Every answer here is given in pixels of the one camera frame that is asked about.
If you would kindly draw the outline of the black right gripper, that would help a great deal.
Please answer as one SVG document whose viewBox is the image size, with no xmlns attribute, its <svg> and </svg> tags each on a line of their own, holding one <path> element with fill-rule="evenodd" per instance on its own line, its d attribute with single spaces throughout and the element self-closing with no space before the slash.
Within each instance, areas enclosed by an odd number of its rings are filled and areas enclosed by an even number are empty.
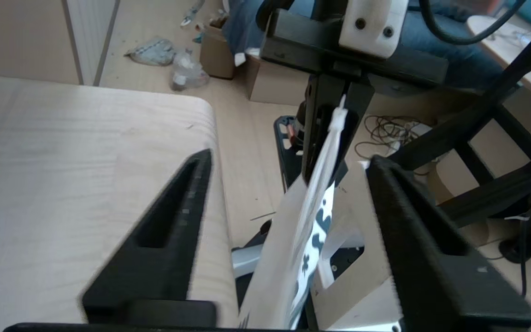
<svg viewBox="0 0 531 332">
<path fill-rule="evenodd" d="M 387 59 L 366 55 L 339 45 L 342 19 L 316 21 L 278 9 L 272 13 L 260 50 L 265 61 L 312 75 L 306 91 L 301 173 L 310 182 L 327 138 L 332 113 L 341 100 L 341 80 L 382 78 L 385 82 L 427 90 L 442 86 L 448 61 L 423 51 L 398 45 Z M 336 162 L 336 183 L 348 168 L 345 157 L 367 111 L 375 89 L 369 84 L 351 84 L 346 90 L 348 110 Z"/>
</svg>

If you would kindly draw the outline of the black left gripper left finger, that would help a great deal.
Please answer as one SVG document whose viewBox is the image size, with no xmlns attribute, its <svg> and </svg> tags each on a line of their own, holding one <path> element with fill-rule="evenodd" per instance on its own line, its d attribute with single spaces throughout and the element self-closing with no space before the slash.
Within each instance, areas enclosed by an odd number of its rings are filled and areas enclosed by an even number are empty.
<svg viewBox="0 0 531 332">
<path fill-rule="evenodd" d="M 214 326 L 211 301 L 189 300 L 212 151 L 189 156 L 82 296 L 89 324 Z"/>
</svg>

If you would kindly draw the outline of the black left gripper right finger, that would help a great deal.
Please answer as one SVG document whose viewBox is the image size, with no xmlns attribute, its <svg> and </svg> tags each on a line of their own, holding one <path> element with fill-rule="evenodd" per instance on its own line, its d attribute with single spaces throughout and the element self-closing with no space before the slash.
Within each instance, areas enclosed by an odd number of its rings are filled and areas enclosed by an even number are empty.
<svg viewBox="0 0 531 332">
<path fill-rule="evenodd" d="M 425 187 L 375 155 L 367 183 L 407 332 L 526 332 L 531 305 Z"/>
</svg>

